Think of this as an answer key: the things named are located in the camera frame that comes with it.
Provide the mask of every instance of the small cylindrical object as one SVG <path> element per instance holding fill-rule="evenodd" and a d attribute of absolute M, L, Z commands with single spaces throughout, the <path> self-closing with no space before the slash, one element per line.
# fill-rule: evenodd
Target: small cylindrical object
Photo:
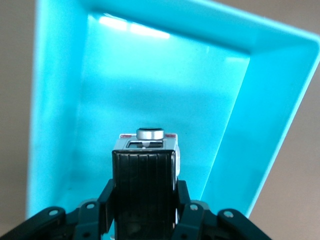
<path fill-rule="evenodd" d="M 161 140 L 165 137 L 162 128 L 139 128 L 136 131 L 136 138 L 139 140 Z"/>

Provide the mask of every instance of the metal bolt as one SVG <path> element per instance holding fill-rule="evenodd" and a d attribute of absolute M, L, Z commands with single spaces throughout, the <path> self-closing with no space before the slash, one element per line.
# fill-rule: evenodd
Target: metal bolt
<path fill-rule="evenodd" d="M 210 210 L 209 205 L 204 201 L 192 200 L 191 203 L 200 205 L 203 208 L 203 210 Z"/>
<path fill-rule="evenodd" d="M 54 209 L 54 210 L 51 210 L 50 212 L 49 212 L 49 215 L 50 216 L 54 216 L 54 215 L 56 215 L 56 214 L 58 214 L 58 210 L 57 209 Z"/>
<path fill-rule="evenodd" d="M 87 209 L 93 209 L 95 207 L 95 205 L 93 203 L 89 203 L 86 208 Z"/>
<path fill-rule="evenodd" d="M 198 210 L 198 206 L 195 205 L 195 204 L 191 204 L 191 205 L 190 205 L 190 209 L 191 209 L 192 211 L 197 211 L 197 210 Z"/>
<path fill-rule="evenodd" d="M 224 211 L 223 215 L 225 215 L 227 218 L 233 218 L 234 214 L 230 211 Z"/>

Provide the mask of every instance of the turquoise plastic bin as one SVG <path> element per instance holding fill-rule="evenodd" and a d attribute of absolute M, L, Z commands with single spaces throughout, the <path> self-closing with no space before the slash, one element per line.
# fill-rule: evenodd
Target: turquoise plastic bin
<path fill-rule="evenodd" d="M 27 216 L 112 178 L 121 133 L 178 134 L 192 199 L 250 215 L 319 37 L 205 0 L 38 0 Z"/>

